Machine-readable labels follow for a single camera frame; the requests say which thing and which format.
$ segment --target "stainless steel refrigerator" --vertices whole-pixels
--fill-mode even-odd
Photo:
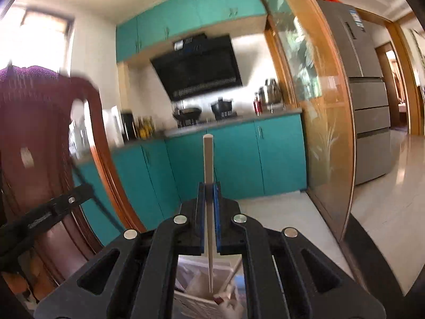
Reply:
[[[388,173],[392,167],[390,112],[378,56],[353,6],[317,1],[344,64],[357,134],[355,184]]]

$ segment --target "kettle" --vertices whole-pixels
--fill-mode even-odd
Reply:
[[[270,107],[282,101],[282,92],[275,79],[266,79],[264,86],[258,90],[260,101],[263,105]]]

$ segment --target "black clamp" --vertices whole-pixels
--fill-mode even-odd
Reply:
[[[0,228],[0,270],[15,261],[34,244],[37,235],[45,233],[86,200],[93,198],[89,184],[75,187],[27,212],[24,216]]]
[[[382,305],[301,233],[265,229],[223,198],[219,184],[200,184],[198,198],[156,230],[125,231],[44,299],[35,318],[171,318],[178,256],[203,253],[209,193],[218,252],[243,258],[248,318],[385,318]]]

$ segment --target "range hood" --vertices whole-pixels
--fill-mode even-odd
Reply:
[[[174,48],[151,60],[171,101],[242,86],[229,35],[191,37]]]

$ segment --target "white floor tile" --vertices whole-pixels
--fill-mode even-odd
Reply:
[[[335,238],[306,193],[293,192],[238,202],[242,213],[255,218],[265,228],[277,231],[296,228],[352,277]]]
[[[407,293],[425,262],[425,138],[391,130],[391,139],[392,171],[356,186],[351,213]]]

